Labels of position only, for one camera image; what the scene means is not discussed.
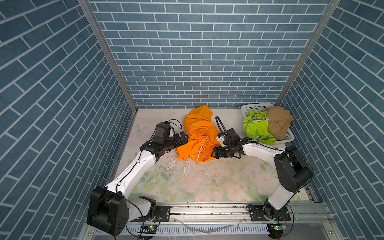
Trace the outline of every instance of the tiled wall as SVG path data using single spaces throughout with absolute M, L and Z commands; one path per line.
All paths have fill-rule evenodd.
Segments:
M 381 0 L 342 0 L 283 102 L 346 239 L 384 233 L 383 12 Z
M 139 108 L 273 103 L 329 0 L 94 1 Z
M 69 239 L 132 111 L 76 0 L 0 2 L 0 239 Z

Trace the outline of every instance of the folded clothing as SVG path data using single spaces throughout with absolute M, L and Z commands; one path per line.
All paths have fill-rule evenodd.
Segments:
M 218 130 L 211 122 L 213 113 L 207 105 L 193 109 L 184 119 L 188 143 L 176 148 L 178 159 L 195 162 L 208 162 L 212 159 L 214 147 L 220 146 L 216 140 Z
M 264 109 L 268 112 L 268 131 L 276 140 L 284 140 L 291 122 L 294 118 L 291 112 L 280 106 L 273 106 Z
M 267 113 L 268 112 L 250 110 L 248 117 L 243 121 L 243 127 L 248 137 L 273 146 L 276 139 L 268 131 L 268 121 L 266 119 Z

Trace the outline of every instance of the lime green clothing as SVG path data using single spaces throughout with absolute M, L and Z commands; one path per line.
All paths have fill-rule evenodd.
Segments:
M 276 139 L 268 131 L 267 111 L 252 111 L 243 121 L 243 127 L 248 137 L 258 139 L 261 143 L 273 146 Z

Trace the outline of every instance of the tan clothing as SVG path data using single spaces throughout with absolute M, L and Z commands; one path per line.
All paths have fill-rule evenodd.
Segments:
M 268 131 L 276 140 L 284 140 L 285 133 L 288 131 L 293 117 L 291 112 L 280 106 L 273 106 L 264 111 L 268 111 Z

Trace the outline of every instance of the metal corner post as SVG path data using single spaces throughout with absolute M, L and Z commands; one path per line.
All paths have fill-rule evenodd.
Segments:
M 132 108 L 133 112 L 137 112 L 137 107 L 129 94 L 127 85 L 124 82 L 124 78 L 119 70 L 119 67 L 115 61 L 115 58 L 113 57 L 113 54 L 111 52 L 111 49 L 108 46 L 107 40 L 104 37 L 103 32 L 101 31 L 100 25 L 96 19 L 95 13 L 92 10 L 91 4 L 88 0 L 78 0 L 81 10 L 84 12 L 84 15 L 101 47 L 101 50 L 103 51 L 113 74 L 116 77 L 117 82 L 119 83 L 119 86 L 124 93 L 125 98 L 128 101 L 128 104 Z
M 281 93 L 277 97 L 277 100 L 274 105 L 280 106 L 280 104 L 283 102 L 285 96 L 287 95 L 289 89 L 295 82 L 297 76 L 299 75 L 299 72 L 303 68 L 305 62 L 308 59 L 308 56 L 310 55 L 312 49 L 314 48 L 317 41 L 319 40 L 321 34 L 323 33 L 325 27 L 327 26 L 329 20 L 331 19 L 340 1 L 341 0 L 329 0 L 329 3 L 324 9 L 324 12 L 320 18 L 320 21 L 318 22 L 318 24 L 316 24 L 316 27 L 314 28 L 311 37 L 309 38 L 306 46 L 304 47 L 303 52 L 301 53 L 299 59 L 297 60 L 296 65 L 293 67 L 292 72 L 288 77 L 288 80 L 285 83 L 283 89 L 281 90 Z

